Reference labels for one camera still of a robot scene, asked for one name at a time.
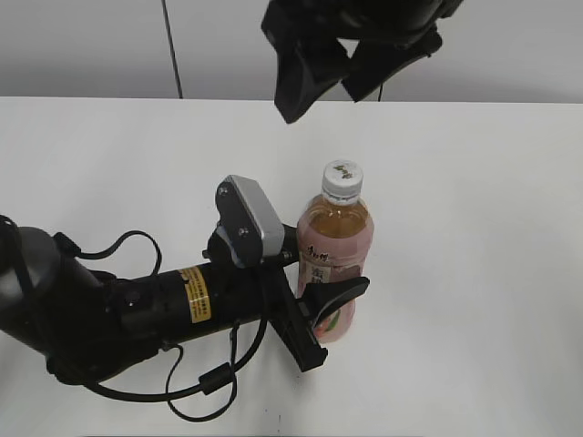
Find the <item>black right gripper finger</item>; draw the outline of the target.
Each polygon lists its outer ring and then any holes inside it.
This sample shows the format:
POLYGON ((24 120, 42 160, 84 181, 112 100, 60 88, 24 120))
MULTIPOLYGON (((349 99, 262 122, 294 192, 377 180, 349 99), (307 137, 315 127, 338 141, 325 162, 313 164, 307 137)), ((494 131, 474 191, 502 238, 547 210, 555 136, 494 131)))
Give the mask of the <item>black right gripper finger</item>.
POLYGON ((351 57, 350 73, 342 81, 343 88, 353 102, 360 102, 406 67, 431 57, 442 44, 437 31, 428 31, 408 47, 361 42, 351 57))
POLYGON ((350 73, 350 58, 335 38, 297 40, 278 54, 274 104, 287 124, 297 122, 350 73))

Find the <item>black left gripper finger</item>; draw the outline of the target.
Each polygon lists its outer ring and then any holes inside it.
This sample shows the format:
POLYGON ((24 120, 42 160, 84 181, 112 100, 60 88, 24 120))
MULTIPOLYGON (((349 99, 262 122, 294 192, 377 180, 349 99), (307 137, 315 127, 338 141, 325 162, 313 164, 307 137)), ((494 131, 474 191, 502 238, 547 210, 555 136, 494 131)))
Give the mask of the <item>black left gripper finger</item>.
POLYGON ((281 247, 281 256, 284 264, 293 264, 299 260, 297 229, 283 225, 284 240, 281 247))
POLYGON ((341 307, 362 296, 369 285, 370 280, 366 277, 307 284, 303 293, 306 320, 316 327, 341 307))

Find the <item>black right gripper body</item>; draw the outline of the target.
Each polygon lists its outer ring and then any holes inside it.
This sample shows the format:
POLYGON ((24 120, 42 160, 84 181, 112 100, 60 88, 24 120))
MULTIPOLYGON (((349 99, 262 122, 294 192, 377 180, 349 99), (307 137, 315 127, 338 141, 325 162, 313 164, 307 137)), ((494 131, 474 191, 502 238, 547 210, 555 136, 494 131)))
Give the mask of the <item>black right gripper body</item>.
POLYGON ((276 49, 341 38, 409 46, 451 17, 459 1, 270 1, 261 30, 276 49))

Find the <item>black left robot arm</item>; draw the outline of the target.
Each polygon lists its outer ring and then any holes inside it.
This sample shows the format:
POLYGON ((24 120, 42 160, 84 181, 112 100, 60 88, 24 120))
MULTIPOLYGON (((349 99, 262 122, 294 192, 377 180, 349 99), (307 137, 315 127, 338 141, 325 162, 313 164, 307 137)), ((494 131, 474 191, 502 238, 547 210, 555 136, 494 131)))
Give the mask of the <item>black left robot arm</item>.
POLYGON ((311 284, 296 297, 284 272, 298 259, 295 243, 287 228, 277 256, 244 268, 213 234, 202 264, 122 279, 88 269, 88 255, 66 235, 2 218, 1 329, 43 354, 59 381, 92 389, 169 346, 252 321, 273 328, 310 371, 328 355, 315 326, 369 280, 311 284))

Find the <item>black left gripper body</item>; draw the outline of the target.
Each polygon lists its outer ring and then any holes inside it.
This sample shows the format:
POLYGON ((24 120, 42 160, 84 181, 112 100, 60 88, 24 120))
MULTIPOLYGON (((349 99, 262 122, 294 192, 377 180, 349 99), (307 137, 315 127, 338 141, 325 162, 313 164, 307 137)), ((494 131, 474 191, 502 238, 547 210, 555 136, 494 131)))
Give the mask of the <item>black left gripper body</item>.
POLYGON ((300 371, 322 366, 328 351, 311 333, 309 321, 291 290, 284 272, 291 264, 284 264, 279 253, 262 259, 257 266, 238 268, 220 231, 217 226, 211 234, 205 257, 210 260, 215 277, 224 284, 220 295, 231 298, 225 310, 239 320, 266 318, 300 371))

